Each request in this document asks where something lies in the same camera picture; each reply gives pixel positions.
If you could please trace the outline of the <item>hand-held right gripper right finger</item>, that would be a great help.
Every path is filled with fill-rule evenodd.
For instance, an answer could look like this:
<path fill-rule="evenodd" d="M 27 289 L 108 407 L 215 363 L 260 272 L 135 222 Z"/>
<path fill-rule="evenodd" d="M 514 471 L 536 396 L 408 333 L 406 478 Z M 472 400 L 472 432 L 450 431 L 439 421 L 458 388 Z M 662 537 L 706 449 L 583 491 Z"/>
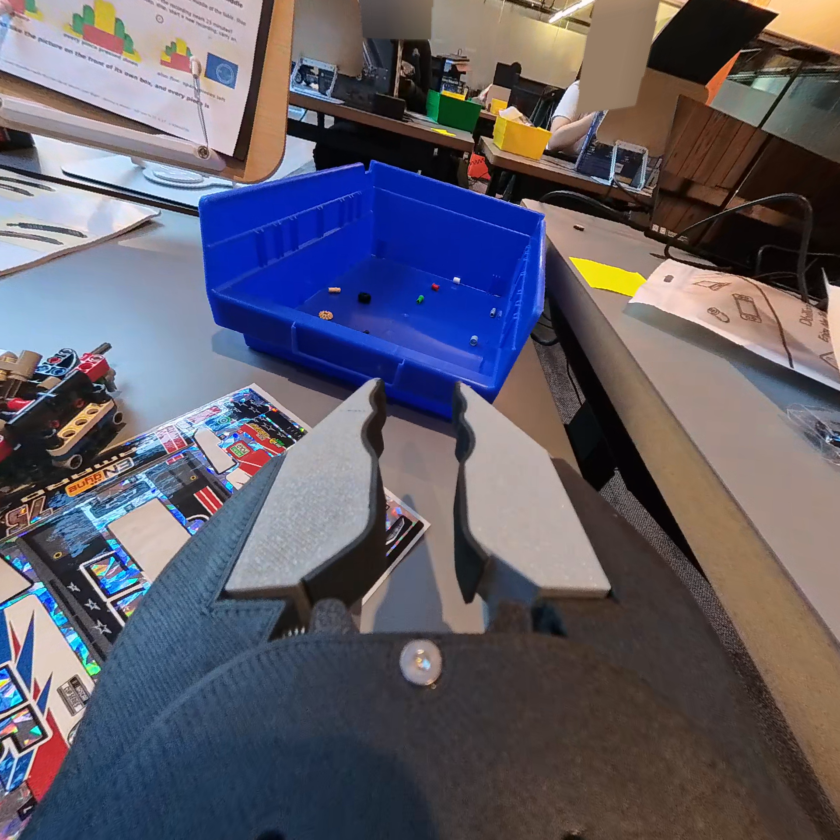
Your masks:
<path fill-rule="evenodd" d="M 455 385 L 454 560 L 466 604 L 599 602 L 612 586 L 550 453 L 463 382 Z"/>

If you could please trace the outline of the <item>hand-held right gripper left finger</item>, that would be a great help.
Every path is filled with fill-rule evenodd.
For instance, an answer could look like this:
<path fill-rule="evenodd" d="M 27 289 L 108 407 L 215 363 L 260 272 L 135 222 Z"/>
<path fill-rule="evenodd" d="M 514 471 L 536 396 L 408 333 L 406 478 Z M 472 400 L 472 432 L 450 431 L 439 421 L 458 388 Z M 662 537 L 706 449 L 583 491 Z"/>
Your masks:
<path fill-rule="evenodd" d="M 382 379 L 364 383 L 280 460 L 227 579 L 236 600 L 298 611 L 359 602 L 385 572 Z"/>

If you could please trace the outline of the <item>holographic sticker sheet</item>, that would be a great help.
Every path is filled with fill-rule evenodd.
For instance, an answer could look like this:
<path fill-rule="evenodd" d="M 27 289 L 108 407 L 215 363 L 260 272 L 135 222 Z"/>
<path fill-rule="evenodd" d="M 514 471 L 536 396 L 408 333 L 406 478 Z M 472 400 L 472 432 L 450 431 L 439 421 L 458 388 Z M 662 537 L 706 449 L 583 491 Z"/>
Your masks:
<path fill-rule="evenodd" d="M 256 384 L 2 488 L 2 838 L 16 838 L 76 736 L 101 666 L 177 551 L 310 426 Z"/>

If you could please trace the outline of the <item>grey desk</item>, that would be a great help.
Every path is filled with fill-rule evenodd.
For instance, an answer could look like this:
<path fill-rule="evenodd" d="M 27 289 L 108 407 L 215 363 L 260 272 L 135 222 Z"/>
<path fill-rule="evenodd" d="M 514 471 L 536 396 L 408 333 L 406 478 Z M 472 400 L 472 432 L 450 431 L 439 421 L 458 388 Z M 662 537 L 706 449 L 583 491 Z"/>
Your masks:
<path fill-rule="evenodd" d="M 55 470 L 60 474 L 81 472 L 111 447 L 252 384 L 309 425 L 310 432 L 365 383 L 353 385 L 258 352 L 242 334 L 215 323 L 207 298 L 199 208 L 197 212 L 194 220 L 178 214 L 178 222 L 148 222 L 2 281 L 2 350 L 48 356 L 63 348 L 85 353 L 100 343 L 112 345 L 107 356 L 116 373 L 124 429 L 79 470 Z M 417 435 L 415 427 L 382 437 L 381 473 L 382 458 L 387 469 L 396 465 L 398 455 L 427 469 L 435 467 L 428 460 L 443 452 L 442 445 L 428 446 L 424 432 Z M 164 614 L 181 618 L 175 629 L 163 631 L 163 649 L 175 655 L 176 663 L 186 662 L 190 639 L 203 633 L 188 629 L 187 621 L 215 607 L 263 615 L 263 627 L 274 637 L 294 635 L 309 623 L 313 608 L 298 611 L 287 600 L 236 600 L 224 593 L 286 452 L 271 458 L 225 501 L 143 596 L 154 583 L 174 586 L 175 605 Z M 390 513 L 391 502 L 400 499 L 385 488 L 389 476 L 381 477 L 386 568 L 352 605 L 360 608 L 383 582 L 392 581 L 392 572 L 404 559 L 408 569 L 413 566 L 411 550 L 428 525 L 426 511 L 401 506 L 401 518 Z"/>

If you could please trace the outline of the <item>cluttered grey table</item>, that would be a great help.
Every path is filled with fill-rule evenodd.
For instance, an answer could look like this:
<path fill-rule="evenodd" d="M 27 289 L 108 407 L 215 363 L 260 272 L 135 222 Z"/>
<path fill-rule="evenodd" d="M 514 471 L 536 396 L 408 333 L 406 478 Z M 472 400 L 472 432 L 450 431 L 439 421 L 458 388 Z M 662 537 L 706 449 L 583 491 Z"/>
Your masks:
<path fill-rule="evenodd" d="M 545 215 L 551 312 L 616 466 L 709 580 L 803 749 L 838 762 L 838 468 L 786 415 L 836 400 L 571 264 L 648 277 L 661 258 L 644 235 L 525 204 Z"/>

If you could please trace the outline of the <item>blue storage bin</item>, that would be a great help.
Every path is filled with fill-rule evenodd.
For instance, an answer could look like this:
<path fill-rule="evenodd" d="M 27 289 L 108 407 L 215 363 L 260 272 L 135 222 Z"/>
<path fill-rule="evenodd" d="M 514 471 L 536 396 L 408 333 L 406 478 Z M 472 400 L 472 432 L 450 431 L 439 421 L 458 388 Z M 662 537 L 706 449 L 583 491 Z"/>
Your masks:
<path fill-rule="evenodd" d="M 199 219 L 218 326 L 446 419 L 457 382 L 495 400 L 543 311 L 542 214 L 388 164 L 206 196 Z"/>

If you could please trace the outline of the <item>yellow paper sheet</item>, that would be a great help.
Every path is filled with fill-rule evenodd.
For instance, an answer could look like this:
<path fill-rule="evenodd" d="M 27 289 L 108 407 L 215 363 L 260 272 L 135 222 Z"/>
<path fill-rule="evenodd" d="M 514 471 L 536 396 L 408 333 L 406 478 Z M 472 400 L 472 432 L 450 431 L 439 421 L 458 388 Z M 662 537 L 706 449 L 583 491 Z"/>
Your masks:
<path fill-rule="evenodd" d="M 591 259 L 571 257 L 570 262 L 591 288 L 611 291 L 627 298 L 634 297 L 647 281 L 635 271 L 608 266 Z"/>

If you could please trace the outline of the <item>toy brick car front chassis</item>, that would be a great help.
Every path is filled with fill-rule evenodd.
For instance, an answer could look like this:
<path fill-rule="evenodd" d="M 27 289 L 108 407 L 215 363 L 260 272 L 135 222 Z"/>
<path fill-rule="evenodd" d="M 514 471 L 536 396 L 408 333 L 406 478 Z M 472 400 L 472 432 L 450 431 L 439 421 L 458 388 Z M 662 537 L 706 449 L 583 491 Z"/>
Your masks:
<path fill-rule="evenodd" d="M 16 487 L 77 471 L 124 429 L 109 342 L 79 353 L 1 353 L 1 475 Z"/>

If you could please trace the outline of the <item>white printed paper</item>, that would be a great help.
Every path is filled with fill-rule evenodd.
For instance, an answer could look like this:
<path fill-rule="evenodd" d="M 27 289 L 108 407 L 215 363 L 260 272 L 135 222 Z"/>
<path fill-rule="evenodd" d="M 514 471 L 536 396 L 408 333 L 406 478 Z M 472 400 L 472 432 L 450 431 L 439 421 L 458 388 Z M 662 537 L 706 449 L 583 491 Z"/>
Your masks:
<path fill-rule="evenodd" d="M 786 370 L 839 389 L 828 316 L 785 291 L 668 259 L 630 303 L 694 323 Z"/>

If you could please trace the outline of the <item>clear plastic bag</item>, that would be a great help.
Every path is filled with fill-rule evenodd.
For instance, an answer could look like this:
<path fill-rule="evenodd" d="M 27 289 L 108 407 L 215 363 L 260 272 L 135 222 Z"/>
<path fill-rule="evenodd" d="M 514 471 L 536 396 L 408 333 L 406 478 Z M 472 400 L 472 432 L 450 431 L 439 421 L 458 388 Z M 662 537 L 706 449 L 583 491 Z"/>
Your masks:
<path fill-rule="evenodd" d="M 828 464 L 839 467 L 839 411 L 792 404 L 786 415 Z"/>

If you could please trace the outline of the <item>brown background table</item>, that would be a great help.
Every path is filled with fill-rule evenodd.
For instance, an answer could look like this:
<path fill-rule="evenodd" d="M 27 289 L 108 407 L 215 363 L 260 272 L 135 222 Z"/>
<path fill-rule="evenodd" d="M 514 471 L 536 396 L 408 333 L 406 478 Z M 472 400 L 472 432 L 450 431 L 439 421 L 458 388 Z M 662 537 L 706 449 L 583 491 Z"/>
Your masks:
<path fill-rule="evenodd" d="M 295 91 L 289 92 L 288 104 L 290 108 L 315 112 L 322 117 L 330 116 L 334 119 L 363 124 L 461 153 L 470 154 L 475 148 L 471 132 L 441 127 L 433 120 L 413 112 L 407 112 L 403 119 L 392 119 L 353 108 L 341 101 L 328 100 Z"/>
<path fill-rule="evenodd" d="M 594 196 L 606 196 L 614 190 L 625 191 L 631 197 L 640 196 L 645 204 L 650 204 L 654 200 L 661 169 L 660 165 L 654 168 L 653 178 L 645 188 L 633 190 L 621 183 L 599 182 L 592 176 L 576 171 L 572 163 L 549 155 L 543 155 L 539 160 L 532 160 L 519 154 L 505 152 L 487 137 L 479 139 L 476 150 L 486 158 L 492 183 L 498 182 L 501 173 L 508 172 L 535 181 L 569 186 Z"/>

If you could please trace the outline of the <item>clear stand with blue card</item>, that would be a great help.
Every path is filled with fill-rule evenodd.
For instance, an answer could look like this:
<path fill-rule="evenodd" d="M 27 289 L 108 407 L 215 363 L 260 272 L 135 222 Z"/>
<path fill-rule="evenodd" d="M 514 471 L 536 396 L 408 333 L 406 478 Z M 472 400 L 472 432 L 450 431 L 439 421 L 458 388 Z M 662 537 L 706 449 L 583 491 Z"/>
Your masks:
<path fill-rule="evenodd" d="M 574 163 L 574 169 L 606 186 L 624 186 L 640 193 L 648 186 L 648 149 L 636 143 L 617 140 L 613 143 L 597 139 L 597 131 L 607 114 L 594 115 L 591 127 Z"/>

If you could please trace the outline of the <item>open instruction booklet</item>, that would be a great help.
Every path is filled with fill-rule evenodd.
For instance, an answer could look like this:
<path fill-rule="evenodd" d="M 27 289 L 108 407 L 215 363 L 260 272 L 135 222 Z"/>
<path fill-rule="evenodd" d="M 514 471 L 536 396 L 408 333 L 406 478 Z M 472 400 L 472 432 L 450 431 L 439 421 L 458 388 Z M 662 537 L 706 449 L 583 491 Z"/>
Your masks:
<path fill-rule="evenodd" d="M 1 170 L 1 277 L 134 231 L 160 210 Z"/>

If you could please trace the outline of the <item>wooden crate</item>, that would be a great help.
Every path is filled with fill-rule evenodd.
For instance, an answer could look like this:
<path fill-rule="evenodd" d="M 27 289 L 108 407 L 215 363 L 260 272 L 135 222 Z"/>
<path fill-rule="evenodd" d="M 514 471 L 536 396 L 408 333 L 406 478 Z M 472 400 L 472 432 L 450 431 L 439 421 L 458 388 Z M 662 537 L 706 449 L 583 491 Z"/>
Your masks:
<path fill-rule="evenodd" d="M 833 250 L 838 187 L 837 161 L 682 96 L 659 172 L 652 229 L 682 234 L 724 209 L 795 193 L 812 206 L 815 249 Z"/>

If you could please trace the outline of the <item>small green bin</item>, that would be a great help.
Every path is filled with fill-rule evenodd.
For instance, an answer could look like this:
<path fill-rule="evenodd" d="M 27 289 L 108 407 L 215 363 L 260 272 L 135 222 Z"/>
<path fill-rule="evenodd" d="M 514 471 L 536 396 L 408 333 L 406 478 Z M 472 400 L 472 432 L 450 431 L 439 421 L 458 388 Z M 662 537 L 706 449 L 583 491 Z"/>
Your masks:
<path fill-rule="evenodd" d="M 479 101 L 452 96 L 448 91 L 430 90 L 427 93 L 427 117 L 448 129 L 463 130 L 472 134 L 482 109 Z"/>

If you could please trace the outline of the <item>black folded cardboard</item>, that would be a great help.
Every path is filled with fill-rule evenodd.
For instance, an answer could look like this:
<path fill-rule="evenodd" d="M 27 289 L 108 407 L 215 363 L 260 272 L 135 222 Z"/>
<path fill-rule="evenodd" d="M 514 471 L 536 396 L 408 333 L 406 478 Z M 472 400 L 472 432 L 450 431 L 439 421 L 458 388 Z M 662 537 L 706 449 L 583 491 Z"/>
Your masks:
<path fill-rule="evenodd" d="M 705 87 L 777 16 L 743 1 L 688 1 L 655 38 L 647 68 Z"/>

